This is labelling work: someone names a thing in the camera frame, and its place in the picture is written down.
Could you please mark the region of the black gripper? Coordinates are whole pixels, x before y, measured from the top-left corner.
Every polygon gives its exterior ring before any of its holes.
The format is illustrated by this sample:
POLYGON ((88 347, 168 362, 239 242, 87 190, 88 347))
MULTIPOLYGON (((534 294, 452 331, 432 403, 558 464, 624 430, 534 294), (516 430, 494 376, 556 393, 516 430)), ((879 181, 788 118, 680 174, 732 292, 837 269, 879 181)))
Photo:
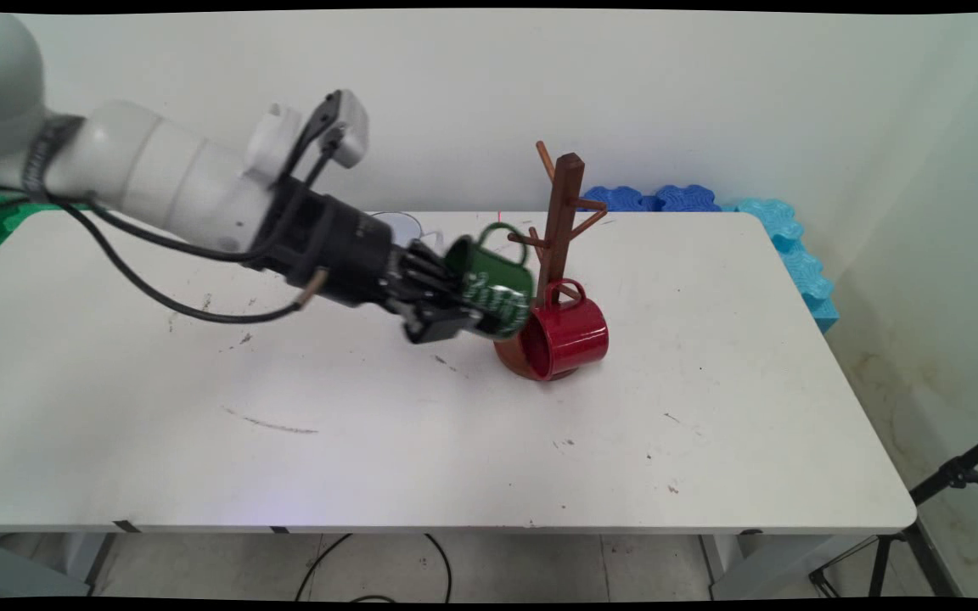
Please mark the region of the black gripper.
POLYGON ((463 299, 459 274, 422 241, 399 249, 391 226, 295 179, 277 187, 252 246, 261 255, 244 266, 282 276, 299 291, 296 308, 324 298, 346 308, 400 310, 405 338, 415 345, 454 338, 486 315, 463 299))

